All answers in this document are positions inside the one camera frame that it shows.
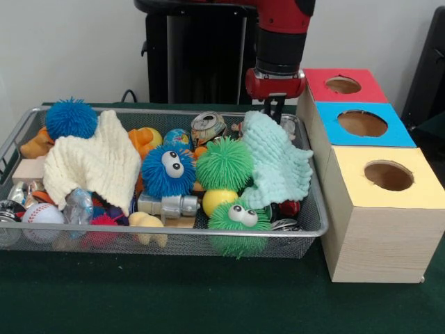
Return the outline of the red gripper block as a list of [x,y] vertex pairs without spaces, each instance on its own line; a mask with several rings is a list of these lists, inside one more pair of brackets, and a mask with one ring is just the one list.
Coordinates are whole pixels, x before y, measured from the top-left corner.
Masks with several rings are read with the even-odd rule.
[[275,110],[272,102],[277,97],[276,122],[281,122],[282,109],[285,99],[299,97],[305,89],[306,78],[299,70],[297,74],[291,76],[278,76],[260,72],[256,68],[250,68],[245,75],[245,87],[248,95],[254,100],[264,100],[264,114],[275,118]]

